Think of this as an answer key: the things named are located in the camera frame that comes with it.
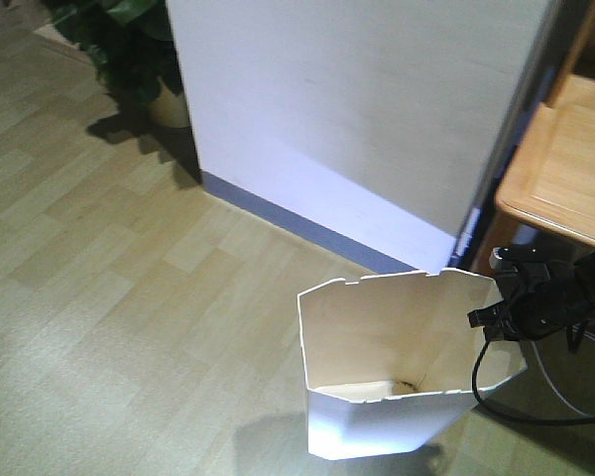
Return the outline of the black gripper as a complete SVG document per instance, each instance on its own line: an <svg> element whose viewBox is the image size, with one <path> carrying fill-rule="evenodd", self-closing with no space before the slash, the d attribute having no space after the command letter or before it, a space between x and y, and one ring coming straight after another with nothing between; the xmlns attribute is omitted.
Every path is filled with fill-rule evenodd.
<svg viewBox="0 0 595 476"><path fill-rule="evenodd" d="M496 247L490 266L502 299L468 312L491 341L538 341L564 330L574 351L595 321L595 251L572 264L534 247Z"/></svg>

